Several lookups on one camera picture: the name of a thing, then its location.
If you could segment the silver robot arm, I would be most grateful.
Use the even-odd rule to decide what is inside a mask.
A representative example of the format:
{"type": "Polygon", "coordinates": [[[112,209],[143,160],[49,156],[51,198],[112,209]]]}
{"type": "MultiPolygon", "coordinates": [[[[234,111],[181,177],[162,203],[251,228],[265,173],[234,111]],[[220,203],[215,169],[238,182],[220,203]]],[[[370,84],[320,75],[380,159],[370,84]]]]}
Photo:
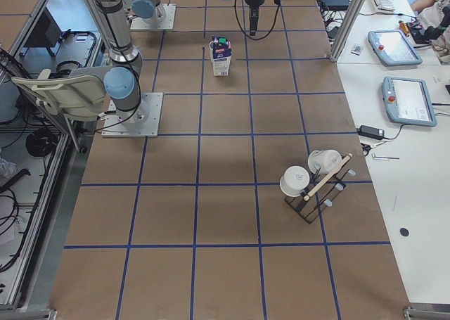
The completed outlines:
{"type": "MultiPolygon", "coordinates": [[[[139,79],[143,56],[133,31],[164,32],[173,28],[176,5],[161,0],[87,0],[94,6],[94,19],[109,46],[112,68],[103,83],[115,106],[118,124],[143,124],[151,120],[150,107],[144,103],[139,79]]],[[[250,31],[254,39],[259,8],[265,0],[244,0],[250,8],[250,31]]]]}

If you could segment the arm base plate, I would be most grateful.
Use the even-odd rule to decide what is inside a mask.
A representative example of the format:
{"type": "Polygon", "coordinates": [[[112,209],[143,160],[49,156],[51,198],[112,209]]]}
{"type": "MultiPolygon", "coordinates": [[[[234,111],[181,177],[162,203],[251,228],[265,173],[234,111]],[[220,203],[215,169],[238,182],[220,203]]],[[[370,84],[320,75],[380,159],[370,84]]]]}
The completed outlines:
{"type": "Polygon", "coordinates": [[[134,0],[131,5],[132,31],[172,30],[176,4],[155,5],[151,0],[134,0]]]}
{"type": "Polygon", "coordinates": [[[158,135],[163,93],[146,92],[141,94],[141,104],[132,118],[133,111],[122,112],[116,109],[114,100],[110,100],[108,110],[116,113],[105,118],[106,129],[101,130],[105,138],[156,137],[158,135]]]}

